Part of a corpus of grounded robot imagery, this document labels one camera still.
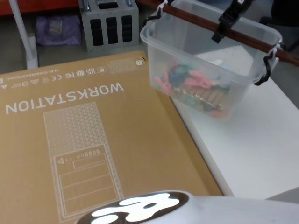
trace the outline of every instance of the wooden stick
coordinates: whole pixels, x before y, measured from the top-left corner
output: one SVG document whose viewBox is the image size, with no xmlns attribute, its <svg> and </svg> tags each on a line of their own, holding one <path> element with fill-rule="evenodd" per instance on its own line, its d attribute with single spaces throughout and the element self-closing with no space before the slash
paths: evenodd
<svg viewBox="0 0 299 224">
<path fill-rule="evenodd" d="M 136 1 L 154 8 L 157 8 L 158 5 L 160 4 L 158 0 L 136 0 Z M 199 16 L 196 16 L 194 14 L 191 14 L 179 8 L 169 6 L 167 4 L 164 5 L 163 11 L 170 15 L 176 16 L 182 20 L 188 21 L 192 24 L 211 30 L 213 32 L 215 32 L 218 27 L 217 23 L 206 20 L 204 18 L 201 18 Z M 239 33 L 235 30 L 229 30 L 226 36 L 230 39 L 246 44 L 252 48 L 258 49 L 265 53 L 268 53 L 273 48 L 273 46 L 268 43 L 247 36 L 245 34 Z M 283 51 L 282 49 L 278 49 L 276 53 L 276 57 L 278 57 L 283 62 L 288 62 L 296 66 L 299 66 L 299 56 L 292 54 L 290 52 Z"/>
</svg>

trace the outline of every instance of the floor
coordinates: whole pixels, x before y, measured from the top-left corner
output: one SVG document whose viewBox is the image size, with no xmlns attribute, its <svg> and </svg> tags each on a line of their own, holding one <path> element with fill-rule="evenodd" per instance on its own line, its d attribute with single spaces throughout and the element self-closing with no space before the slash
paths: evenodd
<svg viewBox="0 0 299 224">
<path fill-rule="evenodd" d="M 262 16 L 270 15 L 271 2 L 273 0 L 256 0 L 253 6 L 246 12 L 245 17 L 259 21 Z M 225 9 L 231 0 L 213 0 L 214 6 Z M 140 8 L 140 28 L 142 21 L 153 11 L 145 7 Z M 25 27 L 29 35 L 34 35 L 35 14 L 23 16 Z M 283 36 L 284 43 L 292 44 L 299 37 L 299 28 L 274 27 Z M 0 74 L 25 69 L 20 36 L 12 16 L 0 17 Z M 142 41 L 134 47 L 118 48 L 106 52 L 89 53 L 85 46 L 37 46 L 39 65 L 46 66 L 57 63 L 82 60 L 92 57 L 129 52 L 134 50 L 146 51 L 147 46 Z M 299 47 L 293 51 L 299 55 Z M 299 67 L 279 62 L 271 75 L 272 79 L 287 95 L 287 97 L 299 108 Z"/>
</svg>

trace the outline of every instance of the white table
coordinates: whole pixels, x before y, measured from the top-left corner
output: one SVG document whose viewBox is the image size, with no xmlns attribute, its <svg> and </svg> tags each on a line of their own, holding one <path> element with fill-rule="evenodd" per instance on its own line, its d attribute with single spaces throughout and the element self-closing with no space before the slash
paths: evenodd
<svg viewBox="0 0 299 224">
<path fill-rule="evenodd" d="M 225 195 L 299 203 L 299 110 L 271 79 L 226 124 L 175 105 Z"/>
</svg>

